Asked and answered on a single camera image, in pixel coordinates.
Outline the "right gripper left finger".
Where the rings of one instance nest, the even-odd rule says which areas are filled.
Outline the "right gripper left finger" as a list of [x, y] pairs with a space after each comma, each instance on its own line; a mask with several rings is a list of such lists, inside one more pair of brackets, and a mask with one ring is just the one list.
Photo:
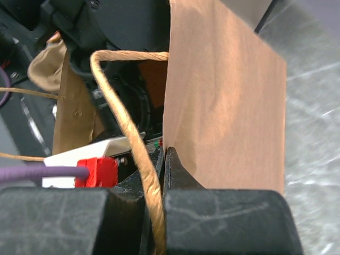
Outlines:
[[153, 238], [131, 153], [112, 188], [1, 190], [1, 254], [151, 254]]

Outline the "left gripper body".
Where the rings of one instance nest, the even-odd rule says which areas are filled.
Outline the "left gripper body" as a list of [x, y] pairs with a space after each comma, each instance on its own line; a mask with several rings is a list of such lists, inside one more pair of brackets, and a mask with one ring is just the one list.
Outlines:
[[[104, 129], [94, 140], [120, 137], [122, 131], [90, 69], [89, 51], [70, 53], [71, 69], [83, 78]], [[111, 88], [145, 139], [162, 135], [165, 95], [165, 63], [159, 61], [103, 61], [100, 64]]]

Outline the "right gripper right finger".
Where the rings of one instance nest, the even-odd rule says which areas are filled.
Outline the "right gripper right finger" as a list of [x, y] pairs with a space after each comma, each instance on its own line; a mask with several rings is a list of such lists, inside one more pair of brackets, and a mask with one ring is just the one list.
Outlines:
[[167, 254], [302, 254], [291, 210], [276, 191], [205, 189], [181, 164], [165, 159]]

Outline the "brown paper bag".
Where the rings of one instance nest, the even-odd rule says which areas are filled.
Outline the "brown paper bag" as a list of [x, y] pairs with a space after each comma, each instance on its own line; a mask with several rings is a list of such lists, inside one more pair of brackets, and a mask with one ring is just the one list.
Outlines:
[[[285, 62], [222, 2], [168, 2], [168, 51], [97, 50], [90, 55], [91, 73], [140, 173], [153, 233], [151, 254], [167, 254], [163, 195], [171, 147], [205, 189], [270, 190], [282, 196], [284, 190]], [[162, 135], [148, 140], [100, 66], [145, 60], [165, 63]], [[58, 92], [39, 87], [3, 91], [57, 101], [51, 156], [99, 142], [94, 138], [103, 124], [85, 82], [71, 69], [67, 47]], [[27, 167], [1, 169], [1, 181], [89, 176], [86, 167], [47, 167], [45, 158], [29, 157]]]

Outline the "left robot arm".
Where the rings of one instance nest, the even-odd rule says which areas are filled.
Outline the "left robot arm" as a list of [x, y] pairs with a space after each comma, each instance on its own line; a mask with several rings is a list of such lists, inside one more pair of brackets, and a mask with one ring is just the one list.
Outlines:
[[1, 30], [33, 48], [59, 31], [78, 74], [99, 112], [100, 138], [122, 132], [90, 70], [97, 50], [166, 52], [169, 49], [168, 1], [1, 1]]

